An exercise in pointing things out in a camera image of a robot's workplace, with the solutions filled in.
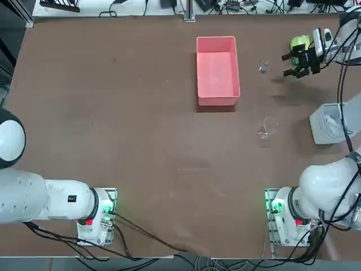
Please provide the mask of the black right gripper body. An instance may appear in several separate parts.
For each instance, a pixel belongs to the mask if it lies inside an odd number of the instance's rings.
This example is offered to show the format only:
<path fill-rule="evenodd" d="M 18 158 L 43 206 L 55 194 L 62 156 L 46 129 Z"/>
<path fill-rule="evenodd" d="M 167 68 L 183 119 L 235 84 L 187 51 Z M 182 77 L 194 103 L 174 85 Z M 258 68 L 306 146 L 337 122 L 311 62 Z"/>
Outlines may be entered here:
<path fill-rule="evenodd" d="M 316 55 L 314 48 L 304 50 L 299 57 L 300 73 L 308 75 L 310 72 L 314 75 L 320 73 L 320 59 Z"/>

